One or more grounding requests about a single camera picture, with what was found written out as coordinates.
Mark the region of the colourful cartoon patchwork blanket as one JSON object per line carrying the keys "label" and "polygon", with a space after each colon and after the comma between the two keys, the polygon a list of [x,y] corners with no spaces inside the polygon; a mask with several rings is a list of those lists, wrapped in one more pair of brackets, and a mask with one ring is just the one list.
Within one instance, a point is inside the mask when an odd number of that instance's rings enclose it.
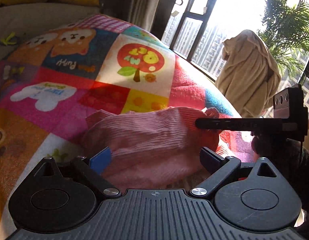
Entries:
{"label": "colourful cartoon patchwork blanket", "polygon": [[[10,195],[44,157],[86,154],[86,118],[170,107],[239,116],[215,85],[147,31],[96,14],[22,43],[0,61],[0,239],[15,230]],[[219,135],[217,153],[238,151],[240,133]]]}

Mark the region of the yellow green ribbon toy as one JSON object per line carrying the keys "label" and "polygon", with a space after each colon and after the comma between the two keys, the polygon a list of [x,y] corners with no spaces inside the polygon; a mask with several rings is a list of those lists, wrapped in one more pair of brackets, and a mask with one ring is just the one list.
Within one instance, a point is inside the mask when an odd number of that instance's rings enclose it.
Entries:
{"label": "yellow green ribbon toy", "polygon": [[18,44],[18,37],[16,37],[16,33],[12,32],[7,37],[1,38],[0,44],[3,46],[14,46]]}

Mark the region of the pink striped garment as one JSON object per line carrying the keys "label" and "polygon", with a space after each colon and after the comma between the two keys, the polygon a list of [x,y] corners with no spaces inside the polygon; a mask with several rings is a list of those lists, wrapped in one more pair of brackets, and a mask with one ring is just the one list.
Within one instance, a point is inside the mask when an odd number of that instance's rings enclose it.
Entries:
{"label": "pink striped garment", "polygon": [[199,152],[204,146],[215,151],[219,132],[198,129],[195,121],[218,117],[215,108],[119,115],[99,110],[86,118],[82,145],[90,157],[110,148],[111,162],[101,176],[121,191],[166,187],[202,170]]}

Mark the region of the green palm plant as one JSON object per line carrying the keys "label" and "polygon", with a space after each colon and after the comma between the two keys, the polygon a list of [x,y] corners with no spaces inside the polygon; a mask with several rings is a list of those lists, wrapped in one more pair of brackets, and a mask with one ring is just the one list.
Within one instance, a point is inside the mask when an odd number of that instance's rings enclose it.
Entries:
{"label": "green palm plant", "polygon": [[295,77],[304,68],[299,55],[309,55],[309,1],[265,0],[259,37],[278,64],[279,72]]}

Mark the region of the grey curtain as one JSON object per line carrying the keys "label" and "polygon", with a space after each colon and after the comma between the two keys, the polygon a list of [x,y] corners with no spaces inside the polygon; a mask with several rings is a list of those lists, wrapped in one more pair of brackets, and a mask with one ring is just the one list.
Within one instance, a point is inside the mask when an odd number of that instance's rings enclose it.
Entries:
{"label": "grey curtain", "polygon": [[131,0],[127,21],[162,38],[176,0]]}

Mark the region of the grey sofa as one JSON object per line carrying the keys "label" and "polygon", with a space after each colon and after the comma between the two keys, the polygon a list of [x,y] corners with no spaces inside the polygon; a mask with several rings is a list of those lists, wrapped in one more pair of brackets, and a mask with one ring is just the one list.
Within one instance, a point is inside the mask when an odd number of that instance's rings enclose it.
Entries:
{"label": "grey sofa", "polygon": [[99,13],[98,7],[62,3],[31,3],[0,7],[0,39],[15,33],[26,42],[47,31]]}

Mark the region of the beige towel on chair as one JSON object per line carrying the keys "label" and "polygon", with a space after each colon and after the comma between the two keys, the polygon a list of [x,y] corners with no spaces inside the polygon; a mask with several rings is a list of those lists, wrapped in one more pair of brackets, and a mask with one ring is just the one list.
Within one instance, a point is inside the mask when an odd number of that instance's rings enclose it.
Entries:
{"label": "beige towel on chair", "polygon": [[257,118],[273,106],[281,75],[265,43],[244,30],[223,42],[225,61],[215,86],[242,117]]}

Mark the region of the black window frame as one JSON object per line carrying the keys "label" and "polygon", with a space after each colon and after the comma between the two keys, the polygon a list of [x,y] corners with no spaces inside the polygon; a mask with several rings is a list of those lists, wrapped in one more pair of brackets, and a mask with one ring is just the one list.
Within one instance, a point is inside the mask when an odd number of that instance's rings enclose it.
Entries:
{"label": "black window frame", "polygon": [[[205,21],[203,16],[208,5],[208,0],[177,0],[161,39],[216,82],[225,65],[223,42],[244,30],[251,30],[259,37],[265,0],[216,0],[210,17]],[[309,55],[298,56],[304,68],[308,58]],[[280,73],[278,90],[295,83],[300,74],[289,77]]]}

